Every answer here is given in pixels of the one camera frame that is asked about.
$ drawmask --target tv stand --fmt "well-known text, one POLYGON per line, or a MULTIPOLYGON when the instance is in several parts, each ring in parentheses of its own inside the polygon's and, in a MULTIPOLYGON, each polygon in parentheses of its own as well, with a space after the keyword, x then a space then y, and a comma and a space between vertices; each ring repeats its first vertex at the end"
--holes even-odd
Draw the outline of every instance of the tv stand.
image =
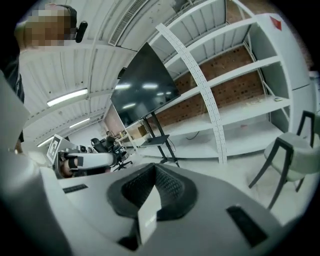
POLYGON ((160 132, 161 136, 158 136, 158 137, 155 136, 155 134, 154 134, 154 132, 153 132, 148 120, 144 117, 143 120, 144 120, 145 126, 149 130, 149 132, 150 132, 150 134, 152 136, 152 139, 149 142, 143 143, 140 146, 140 148, 157 146, 159 151, 160 151, 160 153, 161 153, 161 155, 162 155, 162 158, 163 158, 161 160, 160 164, 164 164, 164 163, 170 161, 170 162, 175 162, 176 166, 180 167, 179 163, 178 163, 178 159, 176 158, 176 156, 175 156, 174 152, 172 151, 172 148, 171 148, 171 146, 170 146, 170 144, 168 142, 169 135, 165 135, 164 130, 162 130, 162 127, 161 127, 161 125, 159 123, 159 120, 156 117, 155 112, 152 112, 151 115, 152 115, 152 117, 154 119, 156 127, 159 129, 159 132, 160 132), (161 145, 163 145, 163 144, 165 144, 166 147, 168 148, 168 150, 169 150, 169 152, 171 154, 171 157, 166 157, 164 151, 161 148, 161 145))

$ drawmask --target television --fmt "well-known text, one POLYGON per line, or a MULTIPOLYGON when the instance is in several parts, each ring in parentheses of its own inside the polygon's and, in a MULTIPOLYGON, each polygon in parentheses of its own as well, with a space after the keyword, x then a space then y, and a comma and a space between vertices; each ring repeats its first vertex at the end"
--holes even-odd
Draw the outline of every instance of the television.
POLYGON ((166 67, 146 43, 122 74, 111 101, 128 127, 179 96, 166 67))

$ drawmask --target white card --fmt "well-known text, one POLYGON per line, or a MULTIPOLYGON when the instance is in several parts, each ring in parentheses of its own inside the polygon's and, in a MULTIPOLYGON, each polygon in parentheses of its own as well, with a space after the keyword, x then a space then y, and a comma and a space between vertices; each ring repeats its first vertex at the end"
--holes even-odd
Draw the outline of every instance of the white card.
POLYGON ((138 211, 138 222, 141 243, 144 244, 157 227, 157 211, 161 209, 161 199, 156 186, 153 186, 149 196, 138 211))

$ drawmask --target white chair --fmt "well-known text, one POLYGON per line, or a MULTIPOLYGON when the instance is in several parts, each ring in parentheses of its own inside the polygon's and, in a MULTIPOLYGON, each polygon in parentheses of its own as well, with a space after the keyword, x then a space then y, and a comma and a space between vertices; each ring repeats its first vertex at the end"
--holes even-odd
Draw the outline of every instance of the white chair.
POLYGON ((303 111, 297 133, 286 132, 265 149, 266 161, 249 188, 256 184, 270 165, 281 175, 268 209, 275 204, 286 182, 300 181, 295 189, 298 192, 307 174, 320 172, 320 146, 313 148, 315 133, 320 136, 320 116, 303 111), (299 136, 306 117, 311 119, 310 143, 299 136))

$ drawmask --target office chair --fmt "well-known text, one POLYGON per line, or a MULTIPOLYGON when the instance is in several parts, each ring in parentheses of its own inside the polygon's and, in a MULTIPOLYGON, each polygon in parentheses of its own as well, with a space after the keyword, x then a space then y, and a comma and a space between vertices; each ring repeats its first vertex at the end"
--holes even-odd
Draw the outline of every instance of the office chair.
POLYGON ((265 149, 266 161, 249 188, 257 183, 270 165, 281 175, 268 209, 275 204, 286 182, 299 181, 295 189, 298 192, 307 174, 320 172, 320 146, 314 147, 315 134, 320 136, 320 116, 303 111, 297 133, 286 132, 265 149), (300 136, 306 118, 311 119, 309 143, 300 136))
POLYGON ((125 158, 125 155, 127 154, 127 152, 126 151, 121 152, 120 151, 121 149, 123 149, 123 147, 116 147, 114 145, 108 148, 109 153, 113 153, 116 155, 116 161, 117 161, 116 165, 118 165, 118 167, 114 171, 119 171, 120 169, 126 169, 127 168, 126 165, 132 164, 132 161, 124 162, 127 159, 125 158))
POLYGON ((92 138, 91 145, 98 153, 109 153, 109 151, 102 145, 99 139, 92 138))

